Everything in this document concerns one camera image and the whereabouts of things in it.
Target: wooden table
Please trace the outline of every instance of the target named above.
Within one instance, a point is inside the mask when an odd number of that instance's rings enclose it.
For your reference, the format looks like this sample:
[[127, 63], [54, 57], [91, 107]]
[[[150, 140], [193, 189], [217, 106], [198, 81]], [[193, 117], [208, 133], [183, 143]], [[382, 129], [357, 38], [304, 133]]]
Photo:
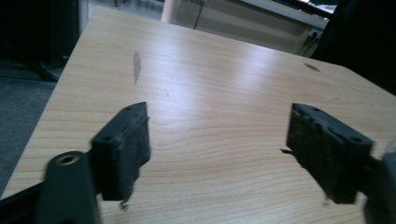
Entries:
[[325, 203], [279, 151], [290, 105], [365, 134], [376, 157], [396, 136], [396, 98], [345, 67], [97, 8], [3, 197], [40, 182], [52, 157], [88, 151], [121, 108], [143, 101], [152, 157], [127, 212], [100, 202], [105, 223], [362, 223], [362, 195]]

